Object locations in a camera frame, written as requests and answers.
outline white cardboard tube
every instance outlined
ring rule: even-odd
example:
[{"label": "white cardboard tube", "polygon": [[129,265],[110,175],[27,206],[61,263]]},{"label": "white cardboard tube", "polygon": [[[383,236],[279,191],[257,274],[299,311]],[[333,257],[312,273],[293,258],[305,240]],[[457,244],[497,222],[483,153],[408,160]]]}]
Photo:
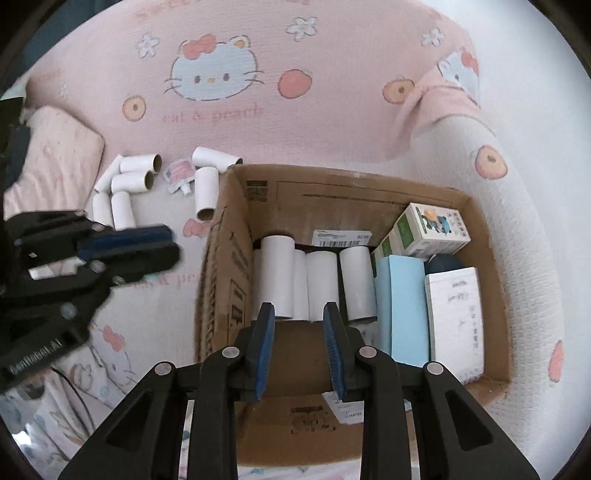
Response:
[{"label": "white cardboard tube", "polygon": [[111,199],[105,192],[97,193],[92,199],[92,218],[95,222],[115,227],[113,223],[113,212],[111,211]]},{"label": "white cardboard tube", "polygon": [[111,193],[111,181],[115,175],[121,173],[121,160],[123,157],[117,155],[111,165],[105,170],[95,184],[95,190],[97,192]]},{"label": "white cardboard tube", "polygon": [[308,267],[306,254],[301,250],[294,253],[294,320],[310,320],[308,308]]},{"label": "white cardboard tube", "polygon": [[320,322],[324,318],[324,306],[334,301],[339,304],[339,273],[336,254],[312,252],[306,255],[308,268],[308,303],[310,320]]},{"label": "white cardboard tube", "polygon": [[275,317],[290,319],[294,315],[293,238],[283,235],[265,237],[261,242],[261,303],[275,307]]},{"label": "white cardboard tube", "polygon": [[131,171],[115,175],[111,181],[111,191],[142,193],[152,189],[154,185],[154,174],[150,171]]},{"label": "white cardboard tube", "polygon": [[136,155],[133,157],[123,157],[119,169],[121,173],[130,171],[150,171],[154,174],[160,172],[162,168],[162,157],[160,155]]},{"label": "white cardboard tube", "polygon": [[349,320],[377,317],[374,273],[367,247],[351,247],[339,253]]},{"label": "white cardboard tube", "polygon": [[219,173],[213,167],[203,167],[195,173],[195,211],[197,218],[207,222],[213,218],[220,193]]},{"label": "white cardboard tube", "polygon": [[117,192],[111,197],[113,222],[115,230],[135,228],[134,211],[131,209],[131,198],[127,192]]},{"label": "white cardboard tube", "polygon": [[259,310],[261,309],[261,299],[259,298],[259,292],[261,291],[261,249],[252,251],[252,315],[251,320],[256,320],[258,317]]},{"label": "white cardboard tube", "polygon": [[193,152],[193,165],[196,167],[215,167],[224,173],[231,165],[243,163],[240,157],[229,153],[218,152],[211,148],[197,147]]}]

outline green and white box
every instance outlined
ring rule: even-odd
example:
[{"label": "green and white box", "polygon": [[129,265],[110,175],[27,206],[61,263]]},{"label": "green and white box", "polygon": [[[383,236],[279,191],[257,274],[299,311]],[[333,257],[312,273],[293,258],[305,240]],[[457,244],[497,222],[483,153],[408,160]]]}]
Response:
[{"label": "green and white box", "polygon": [[372,259],[375,263],[388,255],[429,259],[435,254],[454,254],[469,242],[460,212],[411,203],[373,251]]}]

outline cardboard box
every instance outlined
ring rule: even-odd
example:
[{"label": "cardboard box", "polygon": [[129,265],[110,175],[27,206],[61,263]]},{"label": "cardboard box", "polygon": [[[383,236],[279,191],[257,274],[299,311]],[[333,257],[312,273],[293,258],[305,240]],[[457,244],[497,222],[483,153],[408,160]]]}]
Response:
[{"label": "cardboard box", "polygon": [[456,209],[411,203],[374,250],[372,261],[389,255],[430,258],[455,254],[470,242],[468,229]]},{"label": "cardboard box", "polygon": [[[487,404],[511,379],[508,322],[486,222],[468,195],[344,170],[281,165],[232,167],[222,177],[202,267],[196,310],[197,361],[230,345],[251,318],[252,244],[290,235],[310,245],[314,231],[371,232],[376,247],[411,202],[457,209],[472,234],[459,252],[478,269],[485,323],[485,377],[469,386]],[[241,465],[313,465],[358,458],[362,425],[339,424],[322,393],[332,390],[322,325],[279,322],[268,388],[242,406],[237,425]]]}]

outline cable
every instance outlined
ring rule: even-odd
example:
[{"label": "cable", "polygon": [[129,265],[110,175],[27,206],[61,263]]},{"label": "cable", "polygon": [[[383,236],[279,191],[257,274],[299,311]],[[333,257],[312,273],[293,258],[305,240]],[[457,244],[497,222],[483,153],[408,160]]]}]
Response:
[{"label": "cable", "polygon": [[82,406],[84,407],[84,410],[86,411],[86,416],[88,416],[88,420],[90,421],[90,426],[92,427],[92,431],[94,432],[96,430],[95,421],[92,419],[92,416],[90,415],[90,410],[86,406],[86,402],[84,400],[82,400],[82,397],[78,393],[78,389],[74,386],[74,384],[70,381],[70,379],[66,376],[66,374],[64,372],[59,371],[55,367],[51,367],[51,370],[54,373],[58,374],[62,379],[64,379],[66,381],[66,383],[70,386],[70,388],[74,391],[74,393],[76,394],[76,397],[78,397],[78,400],[80,400],[80,402],[82,403]]}]

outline pillow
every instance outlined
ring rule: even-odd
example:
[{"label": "pillow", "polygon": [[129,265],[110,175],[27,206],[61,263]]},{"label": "pillow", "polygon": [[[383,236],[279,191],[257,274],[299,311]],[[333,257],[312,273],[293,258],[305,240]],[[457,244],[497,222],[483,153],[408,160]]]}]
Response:
[{"label": "pillow", "polygon": [[37,110],[21,177],[4,194],[4,218],[35,210],[82,210],[92,191],[105,140],[65,111]]}]

